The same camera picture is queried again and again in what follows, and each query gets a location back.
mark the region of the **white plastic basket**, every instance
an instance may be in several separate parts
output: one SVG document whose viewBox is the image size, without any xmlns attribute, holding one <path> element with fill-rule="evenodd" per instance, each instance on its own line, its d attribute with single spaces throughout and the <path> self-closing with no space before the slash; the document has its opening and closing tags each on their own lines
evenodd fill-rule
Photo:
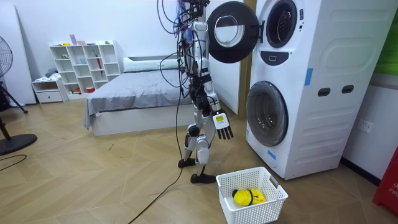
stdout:
<svg viewBox="0 0 398 224">
<path fill-rule="evenodd" d="M 263 224 L 278 220 L 288 195 L 266 168 L 257 167 L 218 175 L 216 179 L 220 204 L 228 224 Z M 267 202 L 240 206 L 232 197 L 234 189 L 258 189 Z"/>
</svg>

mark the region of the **wooden floor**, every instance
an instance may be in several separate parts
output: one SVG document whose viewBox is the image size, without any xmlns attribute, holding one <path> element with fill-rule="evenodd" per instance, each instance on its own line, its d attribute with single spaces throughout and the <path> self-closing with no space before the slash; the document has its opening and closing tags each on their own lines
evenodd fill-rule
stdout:
<svg viewBox="0 0 398 224">
<path fill-rule="evenodd" d="M 83 108 L 75 100 L 1 113 L 11 134 L 34 133 L 38 141 L 19 152 L 28 159 L 0 172 L 0 223 L 127 224 L 178 176 L 174 128 L 93 137 L 82 126 Z M 208 174 L 266 166 L 246 143 L 246 123 L 231 123 L 236 137 L 215 140 Z M 178 135 L 182 145 L 184 127 Z M 226 223 L 216 184 L 191 184 L 194 172 L 184 169 L 135 223 Z M 276 223 L 398 223 L 371 203 L 376 187 L 343 165 L 277 180 L 289 198 Z"/>
</svg>

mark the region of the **bed frame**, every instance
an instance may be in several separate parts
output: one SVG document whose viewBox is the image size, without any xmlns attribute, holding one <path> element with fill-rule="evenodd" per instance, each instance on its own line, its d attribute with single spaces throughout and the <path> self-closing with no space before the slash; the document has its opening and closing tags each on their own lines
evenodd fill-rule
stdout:
<svg viewBox="0 0 398 224">
<path fill-rule="evenodd" d="M 139 61 L 158 60 L 164 57 L 134 57 L 130 59 L 137 63 Z M 91 128 L 94 136 L 104 136 L 175 127 L 176 112 L 177 106 L 102 112 L 99 113 Z M 178 109 L 178 126 L 186 126 L 194 122 L 193 105 L 180 105 Z"/>
</svg>

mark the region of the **humanoid robot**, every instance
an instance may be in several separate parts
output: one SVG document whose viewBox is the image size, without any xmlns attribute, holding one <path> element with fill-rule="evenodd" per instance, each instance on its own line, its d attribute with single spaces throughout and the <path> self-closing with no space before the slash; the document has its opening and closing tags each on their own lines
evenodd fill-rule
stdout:
<svg viewBox="0 0 398 224">
<path fill-rule="evenodd" d="M 215 176 L 205 174 L 209 160 L 211 143 L 216 132 L 221 139 L 233 138 L 228 117 L 220 106 L 215 93 L 209 68 L 208 25 L 205 22 L 205 7 L 209 0 L 177 0 L 178 17 L 175 22 L 180 42 L 178 43 L 178 62 L 182 72 L 190 80 L 189 96 L 194 104 L 195 123 L 188 126 L 185 136 L 185 152 L 178 167 L 197 165 L 197 173 L 191 176 L 191 183 L 213 183 Z M 197 149 L 196 159 L 191 158 Z"/>
</svg>

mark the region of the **washing machine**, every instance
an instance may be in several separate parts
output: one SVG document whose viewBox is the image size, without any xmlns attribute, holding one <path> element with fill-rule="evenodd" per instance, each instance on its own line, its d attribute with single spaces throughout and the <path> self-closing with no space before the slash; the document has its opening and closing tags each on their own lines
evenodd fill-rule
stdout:
<svg viewBox="0 0 398 224">
<path fill-rule="evenodd" d="M 252 52 L 249 145 L 284 179 L 337 168 L 376 66 L 396 0 L 258 0 L 217 7 L 210 54 Z"/>
</svg>

